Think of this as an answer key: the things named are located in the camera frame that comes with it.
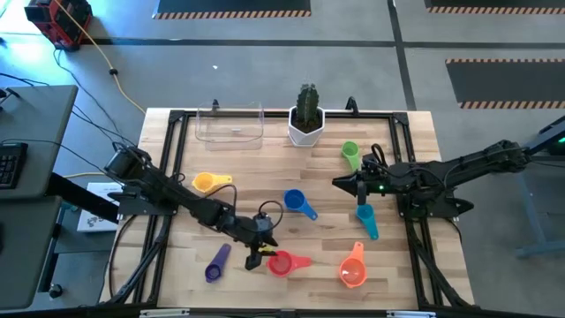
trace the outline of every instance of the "white pot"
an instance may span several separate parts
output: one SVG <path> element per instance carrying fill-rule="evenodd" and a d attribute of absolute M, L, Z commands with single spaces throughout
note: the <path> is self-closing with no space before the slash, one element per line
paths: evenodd
<path fill-rule="evenodd" d="M 320 138 L 321 134 L 324 131 L 324 126 L 326 126 L 326 113 L 323 109 L 318 107 L 318 110 L 321 111 L 321 127 L 316 129 L 313 132 L 303 133 L 298 128 L 294 127 L 291 123 L 292 111 L 296 108 L 296 106 L 292 107 L 289 110 L 289 137 L 290 141 L 294 147 L 303 147 L 303 148 L 311 148 L 314 147 L 316 141 Z"/>

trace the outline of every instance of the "black floor mat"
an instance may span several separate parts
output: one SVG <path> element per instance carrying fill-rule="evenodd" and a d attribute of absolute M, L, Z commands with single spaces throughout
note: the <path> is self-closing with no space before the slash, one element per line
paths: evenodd
<path fill-rule="evenodd" d="M 309 17 L 310 0 L 160 0 L 153 19 Z"/>
<path fill-rule="evenodd" d="M 564 14 L 563 0 L 425 0 L 431 13 Z"/>
<path fill-rule="evenodd" d="M 562 58 L 450 58 L 446 65 L 462 109 L 565 109 Z"/>

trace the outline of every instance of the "keyboard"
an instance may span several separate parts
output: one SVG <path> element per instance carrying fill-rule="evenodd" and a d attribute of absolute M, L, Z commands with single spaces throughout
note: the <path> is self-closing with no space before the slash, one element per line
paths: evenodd
<path fill-rule="evenodd" d="M 22 142 L 0 145 L 0 190 L 18 185 L 19 173 L 26 161 L 27 144 Z"/>

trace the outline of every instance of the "gray floor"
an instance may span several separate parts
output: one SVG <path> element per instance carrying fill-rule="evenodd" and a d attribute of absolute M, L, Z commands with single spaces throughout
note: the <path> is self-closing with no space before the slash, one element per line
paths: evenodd
<path fill-rule="evenodd" d="M 52 46 L 25 21 L 12 0 L 0 18 L 0 72 L 71 84 L 72 78 L 55 65 Z M 396 0 L 398 19 L 407 42 L 565 42 L 563 15 L 501 16 L 449 15 L 426 12 L 424 0 Z M 321 103 L 343 107 L 354 95 L 364 110 L 406 110 L 403 83 L 395 48 L 360 47 L 361 41 L 393 41 L 386 0 L 312 0 L 309 19 L 152 20 L 155 0 L 93 1 L 94 37 L 136 39 L 315 40 L 324 47 L 300 46 L 103 46 L 120 71 L 124 90 L 143 107 L 195 107 L 214 98 L 230 104 L 261 101 L 266 108 L 289 107 L 305 81 L 316 83 Z M 351 41 L 353 47 L 332 47 L 327 41 Z M 550 49 L 406 49 L 406 63 L 418 110 L 433 113 L 445 159 L 484 148 L 498 140 L 525 142 L 537 130 L 565 115 L 563 110 L 460 110 L 445 67 L 446 58 L 564 57 L 565 50 Z M 63 54 L 71 68 L 116 120 L 121 132 L 137 139 L 143 117 L 118 92 L 106 64 L 91 46 Z M 0 87 L 18 85 L 0 78 Z M 108 120 L 92 100 L 79 93 L 77 105 L 109 128 Z M 72 118 L 64 144 L 102 166 L 112 154 L 108 140 L 93 127 Z M 70 174 L 91 170 L 62 151 L 56 171 Z M 534 185 L 556 169 L 539 167 L 528 175 Z M 85 185 L 102 178 L 82 178 Z M 517 247 L 533 242 L 515 176 L 488 176 L 461 186 L 458 196 L 476 208 L 461 217 L 463 250 L 477 304 L 488 309 L 563 316 L 565 254 L 527 260 L 514 256 Z M 543 208 L 558 208 L 550 204 Z M 565 218 L 556 217 L 557 229 Z M 72 229 L 70 216 L 67 226 Z M 563 231 L 556 233 L 565 237 Z M 68 284 L 73 296 L 53 302 L 38 298 L 32 308 L 78 306 L 95 303 L 109 251 L 107 238 L 67 235 L 57 279 Z M 66 273 L 74 264 L 84 271 Z M 94 288 L 90 279 L 98 286 Z"/>

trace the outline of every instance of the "wooden table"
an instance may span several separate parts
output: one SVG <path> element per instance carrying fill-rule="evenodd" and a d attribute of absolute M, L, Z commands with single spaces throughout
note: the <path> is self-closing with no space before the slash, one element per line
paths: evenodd
<path fill-rule="evenodd" d="M 170 110 L 149 109 L 139 147 L 158 164 Z M 440 152 L 430 112 L 409 112 L 411 134 L 418 161 L 439 160 Z M 280 249 L 310 256 L 313 265 L 299 269 L 287 278 L 272 276 L 263 265 L 244 269 L 249 250 L 219 233 L 199 226 L 185 209 L 174 217 L 163 269 L 159 307 L 231 308 L 308 308 L 308 309 L 391 309 L 416 308 L 404 223 L 396 211 L 394 195 L 373 194 L 368 203 L 376 213 L 380 238 L 372 241 L 355 217 L 357 201 L 331 185 L 331 178 L 348 174 L 340 148 L 354 140 L 361 154 L 380 143 L 387 161 L 393 163 L 388 122 L 379 119 L 327 119 L 326 129 L 315 148 L 294 148 L 287 136 L 287 119 L 265 118 L 263 147 L 259 150 L 206 151 L 195 139 L 194 123 L 189 124 L 181 172 L 183 184 L 192 189 L 192 179 L 201 171 L 230 174 L 238 189 L 237 213 L 252 216 L 266 200 L 283 202 L 283 192 L 301 189 L 318 219 L 287 212 L 275 229 Z M 169 171 L 175 154 L 178 132 L 173 139 Z M 230 189 L 217 198 L 231 202 Z M 274 220 L 279 213 L 266 209 Z M 113 266 L 114 290 L 129 277 L 139 262 L 148 217 L 139 216 L 120 241 Z M 463 299 L 473 303 L 469 278 L 458 235 L 451 224 L 430 219 L 433 249 L 439 268 Z M 365 244 L 368 278 L 355 289 L 348 289 L 338 278 L 339 264 L 348 256 L 355 241 Z M 206 283 L 204 268 L 223 243 L 231 243 L 224 276 L 216 284 Z M 147 296 L 153 267 L 146 280 Z M 431 299 L 429 276 L 422 274 Z M 101 300 L 109 298 L 104 287 Z"/>

